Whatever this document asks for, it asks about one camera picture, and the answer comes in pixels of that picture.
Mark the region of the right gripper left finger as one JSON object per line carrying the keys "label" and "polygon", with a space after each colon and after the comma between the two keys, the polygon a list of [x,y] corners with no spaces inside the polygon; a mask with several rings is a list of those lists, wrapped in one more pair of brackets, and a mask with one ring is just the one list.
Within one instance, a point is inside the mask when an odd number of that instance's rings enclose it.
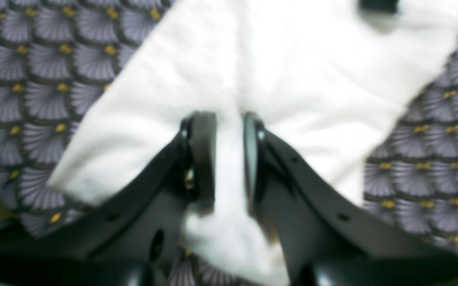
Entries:
{"label": "right gripper left finger", "polygon": [[216,116],[194,112],[124,189],[91,213],[0,252],[0,285],[164,286],[187,206],[215,202]]}

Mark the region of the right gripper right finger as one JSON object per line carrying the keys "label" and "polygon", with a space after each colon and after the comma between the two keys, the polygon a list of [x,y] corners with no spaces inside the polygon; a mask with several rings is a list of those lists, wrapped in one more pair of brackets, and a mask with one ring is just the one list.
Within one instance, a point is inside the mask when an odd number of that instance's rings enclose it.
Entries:
{"label": "right gripper right finger", "polygon": [[293,286],[456,286],[458,255],[353,205],[254,112],[244,117],[246,186],[278,234]]}

